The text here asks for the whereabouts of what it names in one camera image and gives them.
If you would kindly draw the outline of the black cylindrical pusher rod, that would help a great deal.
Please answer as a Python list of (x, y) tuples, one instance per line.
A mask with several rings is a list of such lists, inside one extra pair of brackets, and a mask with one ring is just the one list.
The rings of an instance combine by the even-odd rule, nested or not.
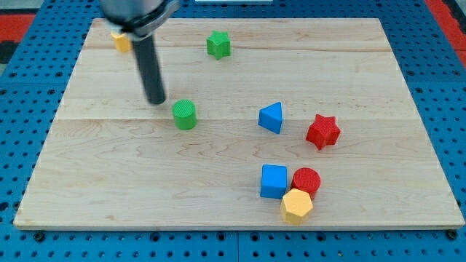
[(153, 105), (160, 105), (166, 101), (166, 94), (154, 37), (149, 35), (140, 41), (133, 41), (132, 44), (146, 99)]

